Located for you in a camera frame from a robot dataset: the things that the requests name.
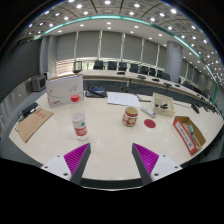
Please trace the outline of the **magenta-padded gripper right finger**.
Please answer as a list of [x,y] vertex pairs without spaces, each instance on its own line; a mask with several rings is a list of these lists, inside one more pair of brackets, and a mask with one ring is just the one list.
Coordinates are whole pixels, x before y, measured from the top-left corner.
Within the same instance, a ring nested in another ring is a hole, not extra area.
[[132,154],[143,185],[147,185],[182,169],[181,166],[176,164],[167,155],[158,155],[136,143],[132,144]]

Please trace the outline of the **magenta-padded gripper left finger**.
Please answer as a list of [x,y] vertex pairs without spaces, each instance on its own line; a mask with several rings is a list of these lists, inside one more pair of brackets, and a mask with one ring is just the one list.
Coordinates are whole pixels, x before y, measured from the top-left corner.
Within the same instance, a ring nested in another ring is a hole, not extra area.
[[90,154],[91,147],[87,143],[65,155],[56,155],[42,169],[79,185]]

